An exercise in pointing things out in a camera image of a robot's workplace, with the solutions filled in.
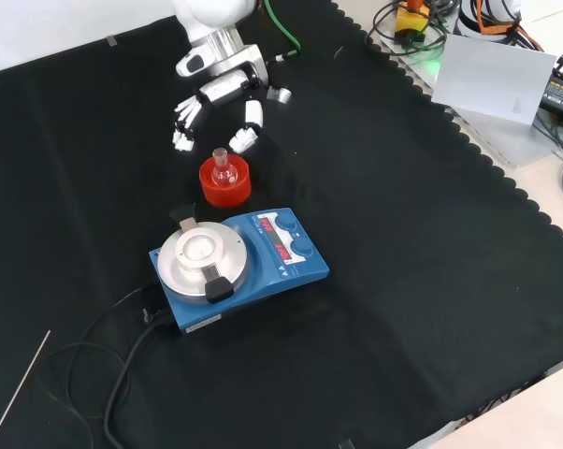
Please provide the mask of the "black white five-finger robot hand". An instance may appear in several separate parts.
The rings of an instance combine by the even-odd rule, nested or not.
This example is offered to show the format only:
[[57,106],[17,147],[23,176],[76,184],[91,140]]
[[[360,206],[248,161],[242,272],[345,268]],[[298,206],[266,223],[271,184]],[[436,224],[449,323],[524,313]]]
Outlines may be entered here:
[[253,98],[253,92],[262,86],[264,83],[255,74],[249,75],[244,69],[232,70],[203,85],[174,108],[173,148],[178,152],[190,152],[195,145],[195,130],[210,109],[244,98],[244,125],[230,138],[228,147],[237,154],[249,150],[264,129],[262,103]]

